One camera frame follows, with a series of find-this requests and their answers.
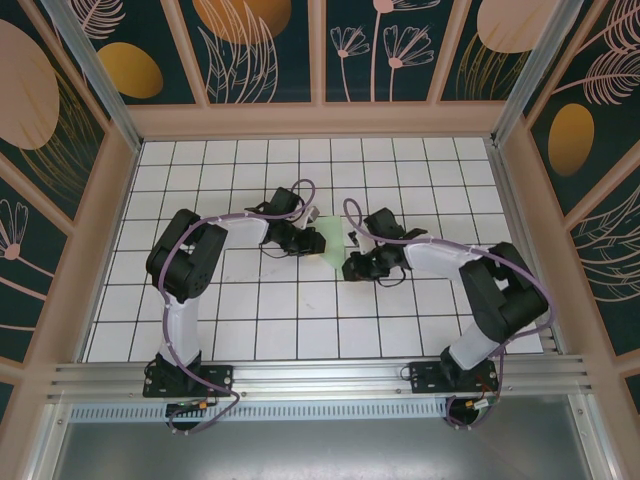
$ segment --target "robotic arm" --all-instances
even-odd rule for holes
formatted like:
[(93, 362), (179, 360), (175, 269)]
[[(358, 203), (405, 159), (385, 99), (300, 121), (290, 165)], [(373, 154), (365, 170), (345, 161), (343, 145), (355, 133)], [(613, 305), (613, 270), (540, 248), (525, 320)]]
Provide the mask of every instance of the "robotic arm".
[[(295, 212), (301, 203), (298, 195), (279, 188), (270, 202), (247, 210), (256, 214), (284, 216)], [(313, 227), (307, 227), (317, 214), (315, 207), (308, 206), (293, 222), (282, 218), (236, 217), (216, 224), (204, 223), (186, 238), (168, 266), (163, 286), (169, 294), (168, 338), (180, 363), (186, 365), (189, 372), (211, 384), (230, 387), (228, 375), (231, 367), (202, 366), (197, 341), (198, 297), (211, 282), (224, 249), (255, 248), (275, 242), (290, 255), (323, 253), (325, 239)], [(190, 226), (199, 220), (200, 217), (189, 210), (179, 211), (154, 246), (146, 267), (156, 288), (169, 253)], [(529, 272), (525, 262), (509, 243), (500, 243), (489, 252), (494, 258), (500, 257), (514, 268), (521, 269), (525, 276), (472, 253), (471, 249), (460, 250), (435, 241), (431, 243), (428, 239), (432, 237), (425, 230), (406, 232), (386, 208), (364, 219), (364, 224), (372, 236), (378, 237), (379, 243), (365, 235), (366, 232), (350, 234), (360, 251), (352, 253), (342, 267), (346, 281), (376, 281), (388, 277), (392, 268), (402, 267), (426, 270), (458, 282), (464, 286), (468, 296), (475, 323), (441, 353), (439, 362), (417, 362), (423, 367), (430, 364), (423, 368), (422, 375), (416, 373), (414, 377), (412, 373), (412, 380), (418, 376), (423, 378), (425, 389), (421, 392), (477, 391), (477, 372), (488, 372), (491, 378), (495, 378), (495, 366), (488, 360), (491, 353), (549, 307), (545, 297), (525, 278)], [(396, 244), (393, 240), (405, 244)], [(145, 369), (145, 396), (194, 397), (206, 393), (202, 385), (178, 368), (164, 342), (153, 362), (152, 369), (149, 366)], [(222, 377), (216, 377), (219, 373), (216, 368), (226, 371), (227, 376), (223, 371)], [(412, 389), (414, 387), (417, 387), (417, 382), (412, 381)]]
[[(384, 208), (364, 220), (368, 231), (377, 237), (411, 240), (430, 238), (427, 232), (410, 232), (396, 223), (393, 213)], [(447, 245), (412, 243), (377, 245), (357, 232), (351, 235), (360, 247), (342, 267), (347, 281), (379, 280), (392, 268), (425, 270), (464, 286), (475, 323), (440, 355), (440, 371), (455, 391), (470, 372), (516, 332), (547, 311), (544, 296), (522, 275), (493, 260)], [(510, 243), (489, 249), (525, 271), (527, 266)]]
[[(278, 188), (270, 202), (247, 210), (263, 215), (284, 215), (294, 212), (301, 202), (302, 199), (292, 191)], [(200, 377), (211, 375), (201, 365), (198, 304), (200, 295), (211, 283), (222, 252), (228, 248), (257, 248), (274, 242), (289, 255), (323, 253), (326, 243), (324, 237), (315, 228), (307, 227), (307, 223), (312, 222), (317, 214), (315, 207), (309, 207), (294, 222), (255, 217), (226, 219), (216, 224), (205, 223), (187, 237), (169, 265), (164, 289), (169, 295), (169, 338), (178, 360), (192, 373)], [(160, 272), (169, 252), (187, 229), (199, 220), (199, 215), (186, 209), (173, 217), (147, 258), (146, 269), (154, 287), (158, 288)], [(193, 396), (196, 394), (194, 389), (199, 387), (195, 380), (178, 368), (164, 341), (161, 342), (154, 367), (149, 366), (145, 376), (144, 395), (148, 397)]]

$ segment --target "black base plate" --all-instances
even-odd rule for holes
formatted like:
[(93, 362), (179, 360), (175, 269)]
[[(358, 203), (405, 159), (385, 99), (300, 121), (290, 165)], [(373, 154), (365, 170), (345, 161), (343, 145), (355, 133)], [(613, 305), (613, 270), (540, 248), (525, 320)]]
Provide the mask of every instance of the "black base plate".
[(440, 369), (440, 361), (413, 362), (408, 365), (411, 391), (413, 393), (481, 393), (482, 382), (492, 390), (498, 389), (496, 366), (490, 360), (478, 364), (465, 373), (456, 387), (453, 387)]
[[(233, 367), (231, 365), (202, 365), (200, 376), (214, 385), (227, 389), (233, 387)], [(215, 392), (217, 397), (229, 397), (230, 395), (230, 393)], [(165, 383), (160, 368), (152, 365), (147, 369), (142, 396), (145, 398), (204, 398), (207, 396), (207, 387), (196, 383), (191, 390), (187, 391), (185, 388), (176, 387), (175, 384)]]

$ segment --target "white grid mat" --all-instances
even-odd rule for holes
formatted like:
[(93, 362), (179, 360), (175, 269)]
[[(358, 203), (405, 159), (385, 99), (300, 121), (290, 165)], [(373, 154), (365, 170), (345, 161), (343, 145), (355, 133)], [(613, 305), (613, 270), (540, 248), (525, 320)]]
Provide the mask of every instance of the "white grid mat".
[[(342, 215), (352, 197), (365, 214), (389, 208), (407, 229), (468, 244), (510, 241), (479, 138), (147, 142), (85, 361), (154, 356), (161, 302), (144, 264), (177, 210), (238, 212), (298, 178), (316, 183), (321, 215)], [(201, 297), (199, 341), (203, 359), (216, 361), (439, 355), (473, 321), (470, 313), (462, 287), (426, 272), (383, 288), (337, 281), (318, 257), (228, 250)], [(539, 337), (508, 352), (542, 352)]]

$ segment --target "green object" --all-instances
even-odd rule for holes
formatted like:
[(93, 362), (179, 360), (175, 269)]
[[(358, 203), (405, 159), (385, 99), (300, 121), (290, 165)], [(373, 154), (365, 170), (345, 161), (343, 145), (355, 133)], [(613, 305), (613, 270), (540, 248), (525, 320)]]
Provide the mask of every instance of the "green object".
[(311, 224), (327, 241), (324, 253), (320, 255), (325, 262), (338, 272), (338, 280), (342, 280), (342, 265), (347, 258), (342, 220), (340, 217), (320, 217)]

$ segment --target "gray metal surface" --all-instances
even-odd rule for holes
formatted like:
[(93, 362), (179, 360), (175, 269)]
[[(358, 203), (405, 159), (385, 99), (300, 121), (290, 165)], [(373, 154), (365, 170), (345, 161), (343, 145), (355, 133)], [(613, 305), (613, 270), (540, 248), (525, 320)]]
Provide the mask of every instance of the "gray metal surface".
[(566, 399), (509, 398), (477, 431), (441, 419), (221, 423), (193, 437), (164, 425), (73, 424), (58, 480), (582, 480)]

